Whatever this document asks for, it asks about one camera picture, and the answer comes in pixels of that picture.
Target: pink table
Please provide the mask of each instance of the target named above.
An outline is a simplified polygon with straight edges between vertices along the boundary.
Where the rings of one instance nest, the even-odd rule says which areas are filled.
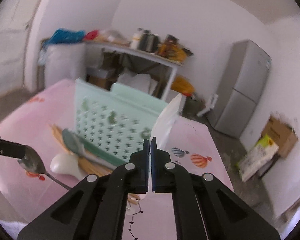
[[[41,156],[48,172],[51,172],[49,167],[52,158],[63,152],[63,149],[54,139],[50,125],[57,124],[62,128],[72,129],[73,111],[74,82],[62,80],[39,93],[3,120],[0,124],[0,136],[2,139],[33,147]],[[172,148],[188,151],[189,154],[179,158],[172,154]],[[211,172],[233,190],[220,155],[204,124],[179,117],[171,130],[165,150],[170,153],[172,161],[180,163],[189,172],[197,175]],[[197,167],[191,161],[191,157],[194,158],[192,154],[208,157],[206,160],[210,161],[205,168]],[[71,176],[55,176],[71,187],[78,183],[77,179]],[[42,177],[30,177],[15,159],[0,157],[0,191],[18,214],[28,222],[67,192],[45,175]],[[170,194],[148,193],[146,198],[140,201],[140,206],[143,213],[133,216],[134,225],[131,228],[135,238],[176,239]],[[131,219],[132,215],[126,215],[122,239],[133,240],[131,232],[128,231]]]

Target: metal rivet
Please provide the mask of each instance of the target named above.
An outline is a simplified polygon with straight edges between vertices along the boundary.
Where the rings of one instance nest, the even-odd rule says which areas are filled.
[[[135,167],[136,167],[136,166],[135,166],[133,163],[127,163],[127,164],[125,165],[125,168],[126,168],[127,170],[133,170]]]
[[[203,175],[203,179],[206,181],[212,181],[213,180],[213,175],[211,173],[206,173]]]
[[[97,180],[97,176],[96,175],[94,175],[94,174],[90,174],[88,177],[87,177],[87,181],[88,182],[94,182],[94,181],[96,181]]]
[[[167,169],[170,170],[170,169],[174,169],[176,165],[174,163],[166,163],[165,166],[166,166]]]

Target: refrigerator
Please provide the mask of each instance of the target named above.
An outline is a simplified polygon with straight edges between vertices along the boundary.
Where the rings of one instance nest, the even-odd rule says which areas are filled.
[[[239,138],[247,126],[266,84],[271,58],[251,40],[233,45],[219,84],[215,107],[207,113],[211,126]]]

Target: freezer door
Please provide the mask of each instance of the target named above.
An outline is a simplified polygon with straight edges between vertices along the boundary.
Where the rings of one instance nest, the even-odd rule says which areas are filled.
[[[214,128],[221,133],[239,138],[247,126],[255,107],[255,102],[233,90],[228,104]]]
[[[270,61],[271,58],[250,41],[234,89],[257,103],[266,84]]]

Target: dish rack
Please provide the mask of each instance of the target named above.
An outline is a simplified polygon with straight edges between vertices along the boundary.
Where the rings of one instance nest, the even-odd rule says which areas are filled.
[[[76,80],[75,132],[87,150],[119,166],[142,150],[167,103],[119,83],[113,87],[107,91]]]

